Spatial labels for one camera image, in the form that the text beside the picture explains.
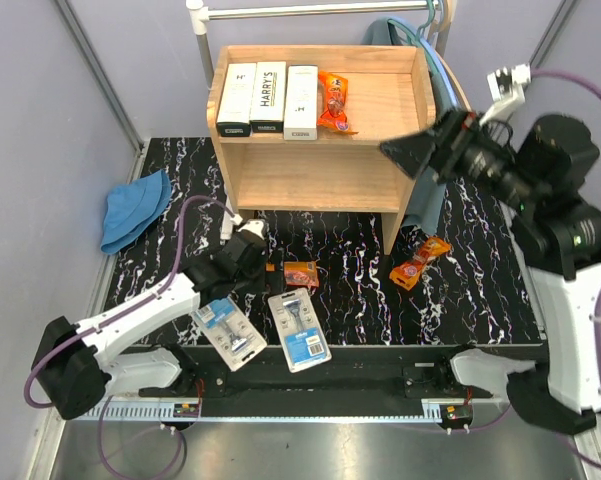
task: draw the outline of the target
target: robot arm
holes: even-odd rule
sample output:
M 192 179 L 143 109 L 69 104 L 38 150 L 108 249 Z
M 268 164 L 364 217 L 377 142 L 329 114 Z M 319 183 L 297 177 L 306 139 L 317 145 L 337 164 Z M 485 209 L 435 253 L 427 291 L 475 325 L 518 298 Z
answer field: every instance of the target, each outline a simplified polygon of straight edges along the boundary
M 265 234 L 264 221 L 249 220 L 222 250 L 195 257 L 162 294 L 159 292 L 166 278 L 127 302 L 73 325 L 65 317 L 50 322 L 34 365 L 69 337 L 90 328 L 96 330 L 61 352 L 37 377 L 60 415 L 70 420 L 88 412 L 105 396 L 143 388 L 172 394 L 190 391 L 194 364 L 181 348 L 120 354 L 162 325 L 192 314 L 231 291 L 263 291 Z M 129 309 L 124 317 L 99 328 L 107 318 Z
M 430 166 L 439 183 L 462 177 L 516 212 L 512 232 L 536 287 L 549 364 L 474 349 L 454 356 L 451 371 L 461 384 L 508 396 L 528 423 L 575 434 L 593 428 L 601 411 L 601 318 L 590 315 L 601 287 L 601 212 L 578 194 L 599 150 L 581 121 L 559 114 L 538 119 L 517 152 L 496 142 L 492 120 L 524 101 L 528 78 L 514 71 L 490 76 L 496 103 L 486 114 L 449 110 L 430 129 L 380 148 L 412 178 Z

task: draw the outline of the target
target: white wall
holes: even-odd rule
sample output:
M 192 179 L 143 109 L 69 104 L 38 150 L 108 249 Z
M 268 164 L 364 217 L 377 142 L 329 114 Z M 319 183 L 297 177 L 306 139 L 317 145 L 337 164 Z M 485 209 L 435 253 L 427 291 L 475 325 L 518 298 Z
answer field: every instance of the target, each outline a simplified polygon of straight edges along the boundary
M 53 3 L 0 0 L 0 480 L 22 478 L 26 375 L 47 322 L 85 315 L 105 195 L 132 163 Z
M 547 68 L 583 75 L 601 86 L 601 0 L 580 2 L 547 59 Z M 516 114 L 513 127 L 526 135 L 543 113 L 564 112 L 585 121 L 601 150 L 601 103 L 585 90 L 550 79 L 538 79 L 529 88 L 527 102 Z M 584 198 L 601 209 L 601 155 L 582 188 Z
M 208 0 L 210 8 L 334 3 L 334 0 Z M 446 58 L 477 108 L 486 74 L 531 56 L 559 0 L 459 0 Z M 141 136 L 207 136 L 207 86 L 185 0 L 72 0 Z M 402 12 L 419 25 L 426 12 Z M 359 44 L 385 14 L 215 21 L 213 58 L 232 44 Z

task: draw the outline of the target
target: floor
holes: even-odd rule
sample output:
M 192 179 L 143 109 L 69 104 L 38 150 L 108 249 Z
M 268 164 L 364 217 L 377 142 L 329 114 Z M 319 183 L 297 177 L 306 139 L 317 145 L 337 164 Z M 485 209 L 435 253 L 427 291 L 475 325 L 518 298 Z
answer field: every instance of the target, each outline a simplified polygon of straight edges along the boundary
M 118 258 L 107 298 L 111 308 L 162 279 L 171 268 L 176 218 L 192 193 L 226 198 L 208 138 L 153 139 L 142 175 L 165 169 L 172 202 L 149 231 Z M 498 204 L 470 185 L 450 185 L 439 234 L 453 246 L 410 292 L 388 273 L 423 243 L 405 228 L 389 256 L 381 255 L 380 217 L 374 214 L 258 212 L 270 226 L 270 255 L 316 260 L 320 287 L 313 305 L 331 345 L 533 345 L 541 342 L 520 268 Z M 220 245 L 222 212 L 214 206 L 186 216 L 185 255 Z M 266 295 L 238 303 L 270 345 L 279 344 Z M 182 317 L 140 343 L 206 344 L 190 317 Z
M 482 422 L 499 412 L 476 405 Z M 92 422 L 70 422 L 53 480 L 104 480 Z M 105 451 L 113 452 L 147 427 L 107 424 Z M 447 437 L 397 425 L 198 424 L 185 431 L 189 480 L 584 480 L 579 462 L 560 439 L 523 423 L 515 414 L 490 430 Z M 175 451 L 165 432 L 153 432 L 111 459 L 132 478 L 149 478 Z

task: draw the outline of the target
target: barcode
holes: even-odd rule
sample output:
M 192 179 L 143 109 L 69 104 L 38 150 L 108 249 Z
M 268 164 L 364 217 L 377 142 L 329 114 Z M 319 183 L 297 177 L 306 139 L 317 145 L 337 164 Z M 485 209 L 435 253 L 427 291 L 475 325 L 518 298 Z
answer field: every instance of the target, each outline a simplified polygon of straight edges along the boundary
M 207 305 L 206 307 L 202 307 L 200 310 L 198 310 L 196 312 L 196 315 L 198 316 L 200 321 L 202 321 L 204 323 L 209 323 L 211 320 L 213 320 L 213 317 L 216 316 L 216 314 L 211 309 L 210 305 Z
M 312 357 L 314 355 L 319 355 L 324 352 L 324 348 L 322 348 L 321 343 L 316 343 L 315 345 L 309 345 L 309 355 Z

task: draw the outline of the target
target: black marble tabletop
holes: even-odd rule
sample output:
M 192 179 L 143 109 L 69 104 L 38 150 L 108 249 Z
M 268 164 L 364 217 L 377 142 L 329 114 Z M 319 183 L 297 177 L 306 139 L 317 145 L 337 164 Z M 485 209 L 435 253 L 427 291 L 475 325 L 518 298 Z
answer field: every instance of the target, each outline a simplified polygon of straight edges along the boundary
M 151 140 L 142 175 L 159 169 L 171 179 L 171 203 L 152 228 L 120 252 L 106 308 L 168 274 L 175 254 L 175 220 L 187 197 L 226 198 L 208 138 Z M 270 211 L 258 215 L 269 222 L 271 251 L 283 251 L 287 261 L 317 262 L 320 286 L 312 289 L 312 301 L 331 345 L 541 342 L 500 207 L 471 185 L 458 182 L 447 188 L 438 233 L 453 250 L 431 264 L 409 292 L 387 275 L 423 243 L 418 229 L 402 229 L 391 255 L 383 256 L 379 215 Z M 185 256 L 220 245 L 222 216 L 212 205 L 189 209 Z M 279 344 L 266 295 L 237 300 L 268 343 Z M 208 343 L 189 316 L 140 343 L 173 342 Z

